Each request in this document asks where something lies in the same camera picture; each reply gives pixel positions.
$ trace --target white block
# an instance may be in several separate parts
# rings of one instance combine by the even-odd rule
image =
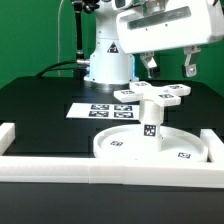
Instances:
[[[166,86],[167,92],[176,96],[187,96],[191,92],[191,88],[182,84],[168,85]]]
[[[3,155],[15,139],[15,124],[3,123],[0,126],[0,155]]]
[[[132,90],[135,93],[143,93],[145,90],[150,90],[154,87],[152,87],[151,84],[142,81],[142,82],[130,82],[129,84],[130,90]]]
[[[139,101],[142,99],[142,93],[136,93],[130,89],[114,91],[114,97],[122,103]]]
[[[153,101],[161,107],[168,107],[179,105],[181,103],[181,98],[171,93],[161,92],[153,96]]]
[[[58,157],[0,157],[0,181],[88,183],[89,160]]]
[[[212,162],[224,162],[224,144],[211,129],[202,129],[201,140],[208,146],[208,157]]]

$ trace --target white card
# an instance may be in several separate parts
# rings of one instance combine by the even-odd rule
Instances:
[[[138,105],[73,103],[66,118],[138,120]]]

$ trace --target metal bracket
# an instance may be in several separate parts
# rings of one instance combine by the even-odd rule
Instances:
[[[200,52],[201,48],[199,46],[184,48],[184,54],[187,55],[185,64],[182,66],[182,73],[184,77],[193,77],[197,74],[196,62]]]
[[[140,59],[147,69],[149,78],[158,78],[160,76],[160,69],[154,60],[154,52],[144,52],[140,54]]]

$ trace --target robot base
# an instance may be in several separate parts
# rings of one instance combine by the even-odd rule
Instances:
[[[87,80],[87,78],[85,77],[84,86],[109,92],[109,91],[127,89],[129,86],[129,83],[128,84],[120,84],[120,85],[119,84],[104,84],[104,83],[97,83],[97,82],[94,82],[91,80]]]
[[[208,148],[188,132],[161,126],[161,141],[142,135],[141,125],[123,125],[100,132],[94,139],[96,158],[111,160],[207,161]],[[161,144],[161,150],[155,150]]]

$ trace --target black cable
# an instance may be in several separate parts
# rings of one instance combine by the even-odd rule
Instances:
[[[69,65],[69,64],[75,64],[77,63],[76,60],[71,60],[71,61],[63,61],[63,62],[59,62],[57,64],[51,65],[47,68],[45,68],[43,71],[39,72],[36,74],[37,78],[41,78],[43,76],[44,73],[51,71],[53,68],[59,67],[61,65]]]
[[[75,12],[76,18],[76,38],[77,38],[77,52],[76,58],[83,59],[83,46],[82,46],[82,18],[81,12]]]
[[[52,68],[47,70],[46,72],[53,72],[53,71],[66,71],[66,70],[74,70],[76,68]]]
[[[219,0],[215,0],[212,6],[215,6]]]

